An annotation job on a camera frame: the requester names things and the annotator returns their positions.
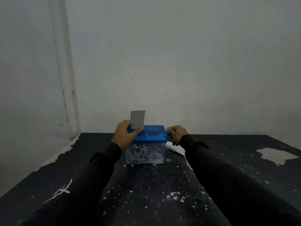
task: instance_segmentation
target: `hand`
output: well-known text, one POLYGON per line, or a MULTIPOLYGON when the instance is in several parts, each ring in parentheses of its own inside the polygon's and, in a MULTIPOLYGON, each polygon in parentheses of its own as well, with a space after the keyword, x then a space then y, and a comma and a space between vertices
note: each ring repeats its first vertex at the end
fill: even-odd
POLYGON ((131 122, 129 120, 124 120, 123 122, 119 123, 115 130, 113 139, 111 140, 111 142, 118 144, 121 149, 124 149, 127 146, 129 146, 134 140, 134 138, 138 134, 140 134, 144 129, 144 126, 141 126, 132 133, 128 133, 127 129, 130 125, 131 122))
POLYGON ((183 135, 188 135, 188 132, 181 125, 171 126, 167 128, 170 131, 170 137, 174 139, 173 145, 180 145, 180 140, 183 135))

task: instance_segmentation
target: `black sleeve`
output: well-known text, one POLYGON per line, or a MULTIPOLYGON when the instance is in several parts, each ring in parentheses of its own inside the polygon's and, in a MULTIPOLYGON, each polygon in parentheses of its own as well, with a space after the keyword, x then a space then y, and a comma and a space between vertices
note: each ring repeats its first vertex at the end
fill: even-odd
POLYGON ((120 157, 120 147, 109 143, 103 152, 92 157, 86 168, 68 181, 69 185, 58 192, 61 194, 45 200, 22 225, 78 225, 85 222, 95 209, 120 157))
POLYGON ((180 145, 199 182, 233 226, 301 225, 297 209, 217 158, 204 143, 185 135, 180 145))

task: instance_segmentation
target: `blue shredder lid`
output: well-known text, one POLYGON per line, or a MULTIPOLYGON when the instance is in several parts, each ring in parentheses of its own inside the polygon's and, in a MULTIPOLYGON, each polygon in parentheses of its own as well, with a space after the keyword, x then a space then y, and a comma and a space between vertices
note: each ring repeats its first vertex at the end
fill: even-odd
POLYGON ((135 137, 133 143, 166 143, 167 136, 170 135, 163 125, 145 125, 144 130, 135 137))

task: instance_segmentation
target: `clear plastic bin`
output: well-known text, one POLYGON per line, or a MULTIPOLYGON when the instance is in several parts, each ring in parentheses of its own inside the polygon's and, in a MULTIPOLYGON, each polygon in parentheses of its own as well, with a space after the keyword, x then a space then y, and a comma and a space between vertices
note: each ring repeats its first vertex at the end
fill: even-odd
POLYGON ((163 164, 166 143, 132 143, 126 148, 126 164, 163 164))

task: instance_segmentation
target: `table surface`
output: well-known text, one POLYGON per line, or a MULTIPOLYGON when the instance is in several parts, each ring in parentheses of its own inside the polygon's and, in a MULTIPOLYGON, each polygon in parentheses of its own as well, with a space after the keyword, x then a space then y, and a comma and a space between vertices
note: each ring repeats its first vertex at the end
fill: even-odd
MULTIPOLYGON (((61 154, 54 163, 32 172, 0 198, 0 225, 16 225, 25 220, 58 189, 68 184, 112 136, 111 133, 82 133, 70 151, 61 154)), ((301 210, 301 151, 265 135, 194 137, 206 143, 217 157, 252 176, 301 210), (277 166, 261 158, 262 154, 256 150, 262 148, 284 150, 299 158, 277 166)), ((171 160, 156 166, 132 167, 125 166, 122 154, 96 208, 100 225, 230 225, 202 188, 185 158, 172 151, 166 151, 165 158, 171 160), (171 192, 180 194, 171 196, 171 192)))

